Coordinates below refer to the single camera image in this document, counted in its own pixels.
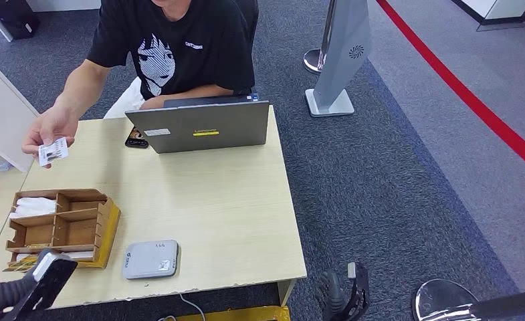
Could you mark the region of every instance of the black t-shirt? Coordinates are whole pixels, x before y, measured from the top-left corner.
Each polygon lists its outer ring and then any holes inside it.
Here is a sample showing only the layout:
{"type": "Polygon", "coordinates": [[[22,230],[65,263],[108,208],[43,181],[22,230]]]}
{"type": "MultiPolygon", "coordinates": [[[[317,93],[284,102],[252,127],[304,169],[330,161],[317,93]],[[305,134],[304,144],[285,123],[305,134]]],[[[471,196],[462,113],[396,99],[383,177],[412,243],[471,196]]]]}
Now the black t-shirt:
{"type": "Polygon", "coordinates": [[[254,86],[248,27],[234,0],[192,0],[169,21],[151,0],[102,0],[88,60],[125,66],[132,54],[144,99],[215,84],[254,86]]]}

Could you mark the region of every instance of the box compartment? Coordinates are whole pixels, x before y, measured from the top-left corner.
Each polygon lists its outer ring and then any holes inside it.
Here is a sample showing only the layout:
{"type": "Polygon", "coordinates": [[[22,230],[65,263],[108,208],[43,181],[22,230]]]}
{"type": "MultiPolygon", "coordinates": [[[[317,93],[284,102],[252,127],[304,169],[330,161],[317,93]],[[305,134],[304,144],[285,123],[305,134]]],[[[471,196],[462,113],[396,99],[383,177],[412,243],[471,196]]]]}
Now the box compartment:
{"type": "Polygon", "coordinates": [[[106,267],[120,218],[112,199],[95,189],[26,191],[16,193],[13,208],[22,197],[55,199],[56,213],[10,219],[15,235],[6,244],[6,250],[13,252],[9,265],[16,262],[18,253],[35,254],[50,248],[66,254],[89,251],[91,258],[75,259],[79,267],[106,267]]]}

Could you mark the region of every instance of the logo on stand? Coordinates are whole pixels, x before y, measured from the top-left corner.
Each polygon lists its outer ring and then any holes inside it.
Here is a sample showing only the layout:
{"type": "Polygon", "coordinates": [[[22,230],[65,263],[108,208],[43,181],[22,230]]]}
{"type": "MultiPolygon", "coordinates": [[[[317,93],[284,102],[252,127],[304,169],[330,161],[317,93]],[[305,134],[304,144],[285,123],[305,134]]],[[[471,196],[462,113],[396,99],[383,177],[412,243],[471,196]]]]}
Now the logo on stand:
{"type": "Polygon", "coordinates": [[[349,50],[349,57],[351,57],[352,59],[359,58],[363,54],[364,54],[364,47],[361,45],[356,45],[349,50]]]}

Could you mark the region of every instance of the id card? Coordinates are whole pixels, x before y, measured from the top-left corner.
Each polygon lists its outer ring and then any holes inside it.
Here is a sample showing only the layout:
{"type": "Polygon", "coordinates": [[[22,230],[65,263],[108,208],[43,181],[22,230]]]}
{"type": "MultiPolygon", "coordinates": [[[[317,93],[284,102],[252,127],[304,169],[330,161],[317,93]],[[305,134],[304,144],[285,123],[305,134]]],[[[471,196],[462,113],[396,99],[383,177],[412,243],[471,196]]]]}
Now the id card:
{"type": "Polygon", "coordinates": [[[38,156],[40,166],[52,164],[56,159],[66,158],[69,156],[66,138],[61,137],[49,146],[40,146],[38,156]]]}

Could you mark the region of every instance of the red floor stripe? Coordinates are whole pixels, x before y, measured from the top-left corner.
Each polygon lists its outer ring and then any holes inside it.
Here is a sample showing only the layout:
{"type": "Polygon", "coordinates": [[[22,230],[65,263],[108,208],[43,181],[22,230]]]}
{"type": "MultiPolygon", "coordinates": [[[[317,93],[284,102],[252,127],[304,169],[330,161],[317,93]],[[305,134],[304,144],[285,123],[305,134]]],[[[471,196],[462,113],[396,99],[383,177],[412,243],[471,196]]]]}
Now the red floor stripe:
{"type": "Polygon", "coordinates": [[[500,139],[502,139],[516,154],[518,154],[525,161],[525,140],[496,116],[490,108],[488,108],[469,88],[467,88],[461,80],[449,70],[441,60],[421,41],[421,39],[414,33],[414,31],[406,24],[398,13],[390,6],[387,0],[377,0],[379,5],[383,8],[385,13],[390,17],[392,22],[400,29],[404,36],[416,48],[425,61],[435,70],[435,72],[443,79],[445,83],[483,120],[489,128],[500,139]]]}

